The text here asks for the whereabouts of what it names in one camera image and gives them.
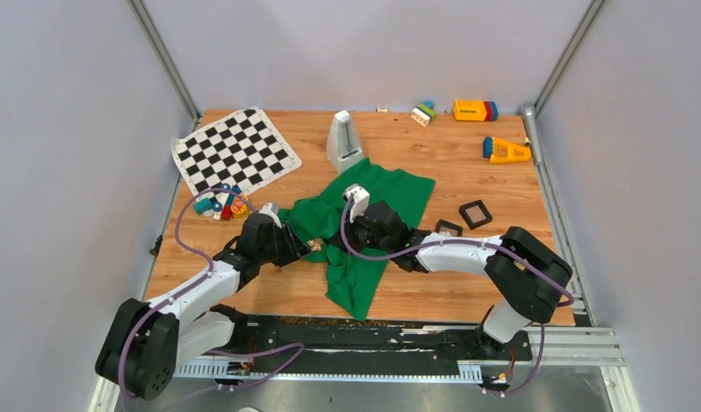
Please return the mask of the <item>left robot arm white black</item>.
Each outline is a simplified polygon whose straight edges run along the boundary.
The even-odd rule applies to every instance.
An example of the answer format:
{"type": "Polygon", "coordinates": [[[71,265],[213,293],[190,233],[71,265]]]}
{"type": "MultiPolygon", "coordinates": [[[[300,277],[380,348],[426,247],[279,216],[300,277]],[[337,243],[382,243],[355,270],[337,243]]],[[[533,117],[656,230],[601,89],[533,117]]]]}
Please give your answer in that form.
{"type": "Polygon", "coordinates": [[[249,215],[240,235],[189,281],[149,301],[118,308],[95,362],[95,372],[144,400],[159,396],[180,367],[213,349],[240,354],[248,318],[221,304],[256,278],[265,264],[283,267],[311,251],[286,224],[249,215]]]}

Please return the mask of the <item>small black frame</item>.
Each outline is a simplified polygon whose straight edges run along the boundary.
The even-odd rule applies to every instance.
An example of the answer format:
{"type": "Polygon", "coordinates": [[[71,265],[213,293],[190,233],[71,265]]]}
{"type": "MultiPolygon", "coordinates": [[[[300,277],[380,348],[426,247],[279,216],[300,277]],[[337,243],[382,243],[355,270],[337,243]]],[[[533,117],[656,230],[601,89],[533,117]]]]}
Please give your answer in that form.
{"type": "Polygon", "coordinates": [[[437,221],[435,231],[439,234],[446,236],[462,237],[463,227],[451,221],[439,219],[437,221]]]}

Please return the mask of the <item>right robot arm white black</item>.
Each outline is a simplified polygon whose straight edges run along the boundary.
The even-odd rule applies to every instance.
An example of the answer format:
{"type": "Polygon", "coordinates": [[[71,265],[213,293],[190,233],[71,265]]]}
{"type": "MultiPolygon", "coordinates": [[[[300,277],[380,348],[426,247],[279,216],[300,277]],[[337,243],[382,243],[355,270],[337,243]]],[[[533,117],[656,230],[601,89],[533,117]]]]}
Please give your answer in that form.
{"type": "Polygon", "coordinates": [[[408,226],[386,203],[361,214],[347,203],[329,242],[366,261],[390,260],[408,272],[453,271],[488,277],[502,300],[483,318],[476,346],[498,358],[518,331],[548,323],[557,308],[574,298],[567,290],[571,266],[522,227],[489,238],[450,236],[408,226]]]}

